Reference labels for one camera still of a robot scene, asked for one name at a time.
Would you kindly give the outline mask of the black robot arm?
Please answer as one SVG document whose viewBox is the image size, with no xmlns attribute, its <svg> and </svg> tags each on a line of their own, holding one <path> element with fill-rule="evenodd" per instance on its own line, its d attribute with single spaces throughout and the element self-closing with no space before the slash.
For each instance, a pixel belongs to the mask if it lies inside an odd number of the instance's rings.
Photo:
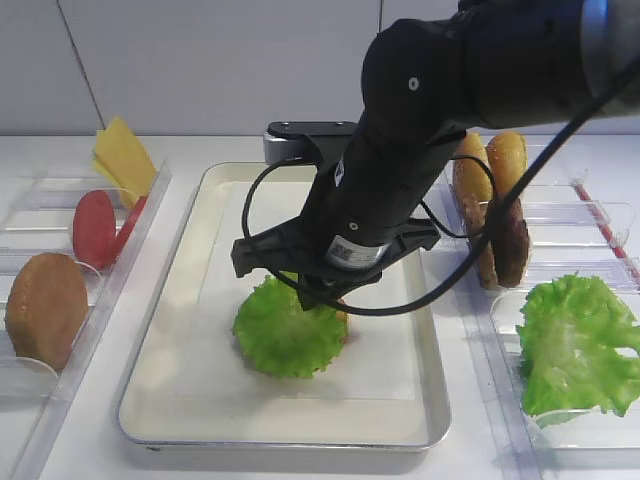
<svg viewBox="0 0 640 480">
<path fill-rule="evenodd" d="M 446 20 L 400 19 L 362 65 L 357 122 L 273 122 L 272 168 L 316 168 L 300 214 L 231 251 L 235 273 L 264 268 L 304 308 L 338 307 L 439 240 L 413 213 L 466 132 L 558 123 L 516 184 L 522 191 L 592 118 L 639 110 L 635 1 L 462 1 Z"/>
</svg>

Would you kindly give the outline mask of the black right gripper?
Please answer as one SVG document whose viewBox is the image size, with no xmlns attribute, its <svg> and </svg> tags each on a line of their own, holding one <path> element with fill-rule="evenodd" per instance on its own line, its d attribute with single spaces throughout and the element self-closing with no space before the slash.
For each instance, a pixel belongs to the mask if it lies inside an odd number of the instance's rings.
<svg viewBox="0 0 640 480">
<path fill-rule="evenodd" d="M 337 162 L 305 159 L 284 166 L 312 165 L 316 174 L 300 213 L 252 235 L 241 214 L 243 236 L 231 259 L 237 277 L 264 268 L 281 278 L 295 273 L 303 311 L 378 282 L 384 270 L 440 239 L 436 225 L 413 213 L 440 174 L 440 143 L 398 143 L 356 123 Z"/>
</svg>

